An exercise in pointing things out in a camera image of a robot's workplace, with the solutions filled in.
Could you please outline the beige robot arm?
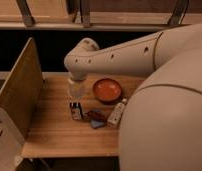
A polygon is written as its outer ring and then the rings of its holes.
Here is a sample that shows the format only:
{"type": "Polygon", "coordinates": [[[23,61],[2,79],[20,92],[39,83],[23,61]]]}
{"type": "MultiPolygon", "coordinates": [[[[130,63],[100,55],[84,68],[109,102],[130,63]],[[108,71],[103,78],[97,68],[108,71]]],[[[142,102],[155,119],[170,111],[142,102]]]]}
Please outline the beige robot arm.
{"type": "Polygon", "coordinates": [[[143,76],[119,128],[121,171],[202,171],[202,23],[100,49],[82,39],[64,59],[89,73],[143,76]]]}

